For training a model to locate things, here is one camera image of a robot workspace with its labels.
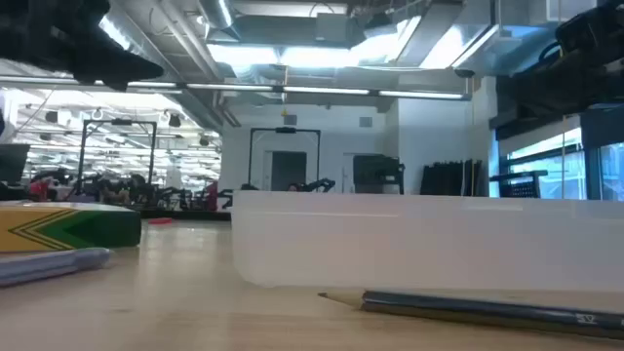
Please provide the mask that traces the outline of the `grey ceiling unit box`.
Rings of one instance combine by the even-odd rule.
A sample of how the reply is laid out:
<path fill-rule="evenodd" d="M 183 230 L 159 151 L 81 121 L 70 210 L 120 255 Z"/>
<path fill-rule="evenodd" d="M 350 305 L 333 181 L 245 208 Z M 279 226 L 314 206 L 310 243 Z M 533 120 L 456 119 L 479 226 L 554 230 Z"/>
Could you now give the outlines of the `grey ceiling unit box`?
<path fill-rule="evenodd" d="M 347 40 L 349 18 L 343 14 L 318 13 L 316 16 L 317 41 L 340 43 Z"/>

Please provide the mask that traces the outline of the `window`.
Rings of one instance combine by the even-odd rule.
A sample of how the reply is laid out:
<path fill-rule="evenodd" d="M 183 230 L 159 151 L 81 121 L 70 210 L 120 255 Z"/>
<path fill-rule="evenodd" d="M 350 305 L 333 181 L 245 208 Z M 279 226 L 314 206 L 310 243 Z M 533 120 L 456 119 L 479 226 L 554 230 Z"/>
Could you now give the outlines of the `window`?
<path fill-rule="evenodd" d="M 624 142 L 587 150 L 579 127 L 504 153 L 499 170 L 547 171 L 542 199 L 624 202 Z"/>

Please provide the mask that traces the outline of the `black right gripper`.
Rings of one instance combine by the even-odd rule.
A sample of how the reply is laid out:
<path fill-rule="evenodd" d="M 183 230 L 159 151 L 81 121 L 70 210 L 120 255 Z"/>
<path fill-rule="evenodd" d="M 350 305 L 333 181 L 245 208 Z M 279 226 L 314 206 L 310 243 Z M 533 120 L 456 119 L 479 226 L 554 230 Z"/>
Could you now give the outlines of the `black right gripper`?
<path fill-rule="evenodd" d="M 539 71 L 545 102 L 588 106 L 624 100 L 624 0 L 605 0 L 555 31 L 559 56 Z"/>

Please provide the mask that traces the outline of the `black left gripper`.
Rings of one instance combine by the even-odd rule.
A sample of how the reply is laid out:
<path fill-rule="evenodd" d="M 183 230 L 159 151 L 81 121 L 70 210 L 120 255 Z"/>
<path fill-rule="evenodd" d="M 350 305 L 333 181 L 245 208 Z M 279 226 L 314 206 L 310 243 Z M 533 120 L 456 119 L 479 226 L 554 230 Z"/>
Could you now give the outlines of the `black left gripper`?
<path fill-rule="evenodd" d="M 63 71 L 125 92 L 164 68 L 125 50 L 99 27 L 108 0 L 0 0 L 0 59 Z"/>

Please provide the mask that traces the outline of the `silver round air duct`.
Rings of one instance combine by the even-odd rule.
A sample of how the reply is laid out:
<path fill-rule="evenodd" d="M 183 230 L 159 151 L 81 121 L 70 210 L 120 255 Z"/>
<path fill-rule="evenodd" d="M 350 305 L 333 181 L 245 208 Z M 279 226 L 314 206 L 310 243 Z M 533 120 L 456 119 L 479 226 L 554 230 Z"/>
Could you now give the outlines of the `silver round air duct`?
<path fill-rule="evenodd" d="M 224 29 L 234 22 L 229 0 L 197 0 L 202 16 L 210 28 Z"/>

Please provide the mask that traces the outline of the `black folded panels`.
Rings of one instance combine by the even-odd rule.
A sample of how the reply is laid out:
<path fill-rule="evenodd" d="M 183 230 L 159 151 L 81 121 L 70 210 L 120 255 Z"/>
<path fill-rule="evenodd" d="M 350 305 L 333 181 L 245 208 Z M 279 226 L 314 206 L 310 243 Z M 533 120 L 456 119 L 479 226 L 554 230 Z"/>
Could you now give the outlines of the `black folded panels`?
<path fill-rule="evenodd" d="M 436 162 L 423 168 L 420 195 L 481 196 L 483 162 Z"/>

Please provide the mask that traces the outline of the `black perforated cart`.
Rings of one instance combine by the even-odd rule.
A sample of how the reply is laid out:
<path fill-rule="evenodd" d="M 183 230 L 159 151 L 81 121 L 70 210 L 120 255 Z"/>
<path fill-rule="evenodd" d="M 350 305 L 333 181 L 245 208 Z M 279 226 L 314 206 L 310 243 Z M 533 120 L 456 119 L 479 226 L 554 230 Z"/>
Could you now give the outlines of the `black perforated cart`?
<path fill-rule="evenodd" d="M 539 179 L 546 176 L 547 171 L 530 171 L 504 175 L 494 175 L 490 181 L 498 184 L 499 196 L 502 198 L 536 198 L 541 196 Z"/>

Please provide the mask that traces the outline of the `grey door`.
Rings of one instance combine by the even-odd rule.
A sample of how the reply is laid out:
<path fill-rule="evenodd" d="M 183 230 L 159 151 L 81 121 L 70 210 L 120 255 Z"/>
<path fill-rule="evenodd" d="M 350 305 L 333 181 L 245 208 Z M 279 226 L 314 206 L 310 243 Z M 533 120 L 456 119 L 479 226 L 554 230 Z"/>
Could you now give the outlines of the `grey door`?
<path fill-rule="evenodd" d="M 287 191 L 293 183 L 304 183 L 306 171 L 305 152 L 274 151 L 271 164 L 271 190 Z"/>

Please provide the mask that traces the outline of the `translucent plastic storage box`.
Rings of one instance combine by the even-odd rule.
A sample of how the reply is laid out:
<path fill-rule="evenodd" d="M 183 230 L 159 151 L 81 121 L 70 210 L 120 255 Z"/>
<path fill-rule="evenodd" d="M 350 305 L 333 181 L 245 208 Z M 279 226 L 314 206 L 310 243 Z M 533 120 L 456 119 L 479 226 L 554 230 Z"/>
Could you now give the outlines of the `translucent plastic storage box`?
<path fill-rule="evenodd" d="M 231 225 L 261 286 L 624 292 L 624 203 L 239 191 Z"/>

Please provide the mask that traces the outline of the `black equipment cabinet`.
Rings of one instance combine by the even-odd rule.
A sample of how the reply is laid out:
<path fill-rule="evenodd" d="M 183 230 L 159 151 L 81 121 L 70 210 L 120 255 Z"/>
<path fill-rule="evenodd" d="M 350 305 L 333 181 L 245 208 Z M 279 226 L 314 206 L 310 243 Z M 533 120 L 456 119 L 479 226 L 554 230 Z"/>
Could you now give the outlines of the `black equipment cabinet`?
<path fill-rule="evenodd" d="M 385 155 L 356 155 L 353 158 L 353 177 L 356 193 L 382 194 L 386 185 L 396 185 L 400 195 L 405 194 L 405 165 L 399 158 Z"/>

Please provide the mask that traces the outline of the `silver rectangular air duct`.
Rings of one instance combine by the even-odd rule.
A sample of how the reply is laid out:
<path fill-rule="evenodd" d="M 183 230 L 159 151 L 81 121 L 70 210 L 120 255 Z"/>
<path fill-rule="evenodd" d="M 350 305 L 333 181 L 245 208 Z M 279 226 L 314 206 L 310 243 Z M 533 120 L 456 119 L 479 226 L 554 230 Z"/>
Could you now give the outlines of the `silver rectangular air duct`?
<path fill-rule="evenodd" d="M 451 67 L 479 75 L 511 75 L 528 69 L 555 41 L 555 23 L 494 25 L 479 36 Z"/>

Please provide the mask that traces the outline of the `dark neighbouring table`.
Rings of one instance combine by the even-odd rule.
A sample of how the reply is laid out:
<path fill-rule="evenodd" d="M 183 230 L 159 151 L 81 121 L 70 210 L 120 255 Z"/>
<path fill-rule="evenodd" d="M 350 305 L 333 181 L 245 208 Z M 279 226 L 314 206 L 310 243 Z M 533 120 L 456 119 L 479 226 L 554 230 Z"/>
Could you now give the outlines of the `dark neighbouring table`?
<path fill-rule="evenodd" d="M 179 220 L 200 220 L 200 221 L 230 221 L 230 212 L 210 212 L 210 211 L 168 211 L 168 210 L 141 210 L 143 219 L 154 219 L 168 217 Z"/>

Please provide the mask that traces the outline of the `dark grey pencil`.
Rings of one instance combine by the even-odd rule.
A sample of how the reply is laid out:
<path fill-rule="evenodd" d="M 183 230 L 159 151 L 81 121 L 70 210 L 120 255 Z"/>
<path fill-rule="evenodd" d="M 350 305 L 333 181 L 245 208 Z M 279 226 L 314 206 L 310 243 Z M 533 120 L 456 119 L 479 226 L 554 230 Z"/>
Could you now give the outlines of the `dark grey pencil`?
<path fill-rule="evenodd" d="M 624 313 L 402 292 L 319 292 L 318 297 L 371 313 L 624 341 Z"/>

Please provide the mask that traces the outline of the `lavender grey pen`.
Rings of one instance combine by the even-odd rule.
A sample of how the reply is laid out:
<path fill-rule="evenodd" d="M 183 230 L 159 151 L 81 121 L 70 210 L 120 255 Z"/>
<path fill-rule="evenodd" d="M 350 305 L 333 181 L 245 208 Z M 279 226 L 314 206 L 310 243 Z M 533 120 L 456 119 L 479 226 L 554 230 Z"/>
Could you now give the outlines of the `lavender grey pen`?
<path fill-rule="evenodd" d="M 111 254 L 106 248 L 87 248 L 0 258 L 0 288 L 100 269 Z"/>

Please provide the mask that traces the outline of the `long ceiling light bar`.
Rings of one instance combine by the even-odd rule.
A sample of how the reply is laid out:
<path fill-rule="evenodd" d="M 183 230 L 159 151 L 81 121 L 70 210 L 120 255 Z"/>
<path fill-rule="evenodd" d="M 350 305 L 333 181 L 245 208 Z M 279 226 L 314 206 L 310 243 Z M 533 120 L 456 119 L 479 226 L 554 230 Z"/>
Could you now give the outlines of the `long ceiling light bar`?
<path fill-rule="evenodd" d="M 20 87 L 20 86 L 51 86 L 56 88 L 96 88 L 108 89 L 111 87 L 101 80 L 93 83 L 78 82 L 72 78 L 65 77 L 42 77 L 42 76 L 18 76 L 0 75 L 0 86 Z M 427 91 L 399 91 L 399 90 L 377 90 L 377 89 L 357 89 L 357 88 L 328 88 L 328 87 L 306 87 L 289 85 L 243 85 L 243 84 L 223 84 L 223 83 L 180 83 L 180 82 L 156 82 L 138 81 L 130 82 L 126 85 L 125 91 L 147 91 L 156 93 L 173 93 L 182 91 L 220 91 L 237 93 L 275 93 L 275 94 L 312 94 L 312 95 L 340 95 L 352 97 L 371 98 L 412 98 L 412 99 L 434 99 L 434 100 L 467 100 L 469 94 L 441 93 Z"/>

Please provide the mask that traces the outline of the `yellow green crayon box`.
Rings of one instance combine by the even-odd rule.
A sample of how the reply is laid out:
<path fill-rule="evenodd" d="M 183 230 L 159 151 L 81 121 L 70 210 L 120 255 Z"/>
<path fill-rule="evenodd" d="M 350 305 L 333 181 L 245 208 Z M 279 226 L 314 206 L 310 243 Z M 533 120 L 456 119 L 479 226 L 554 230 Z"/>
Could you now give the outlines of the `yellow green crayon box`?
<path fill-rule="evenodd" d="M 139 212 L 98 203 L 0 202 L 0 254 L 131 248 Z"/>

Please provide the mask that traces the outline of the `black computer monitor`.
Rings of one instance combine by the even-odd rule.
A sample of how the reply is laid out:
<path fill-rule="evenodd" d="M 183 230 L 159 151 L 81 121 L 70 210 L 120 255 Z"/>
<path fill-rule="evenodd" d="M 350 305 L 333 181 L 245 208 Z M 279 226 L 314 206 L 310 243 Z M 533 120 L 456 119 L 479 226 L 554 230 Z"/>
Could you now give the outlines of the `black computer monitor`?
<path fill-rule="evenodd" d="M 29 144 L 0 144 L 0 182 L 21 180 L 29 150 Z"/>

